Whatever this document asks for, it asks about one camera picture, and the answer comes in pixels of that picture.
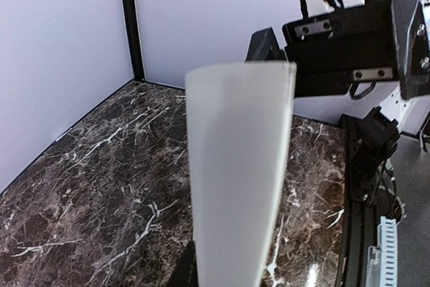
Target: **marble surface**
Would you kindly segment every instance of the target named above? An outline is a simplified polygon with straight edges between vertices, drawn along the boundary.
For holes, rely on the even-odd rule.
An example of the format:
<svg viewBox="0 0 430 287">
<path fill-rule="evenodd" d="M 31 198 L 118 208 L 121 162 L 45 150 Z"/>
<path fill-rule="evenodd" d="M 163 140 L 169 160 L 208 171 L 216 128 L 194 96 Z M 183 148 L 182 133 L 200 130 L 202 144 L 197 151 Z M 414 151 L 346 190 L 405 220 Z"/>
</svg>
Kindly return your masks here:
<svg viewBox="0 0 430 287">
<path fill-rule="evenodd" d="M 294 118 L 268 286 L 332 286 L 343 133 Z M 191 239 L 185 97 L 131 82 L 0 196 L 0 286 L 164 286 Z"/>
</svg>

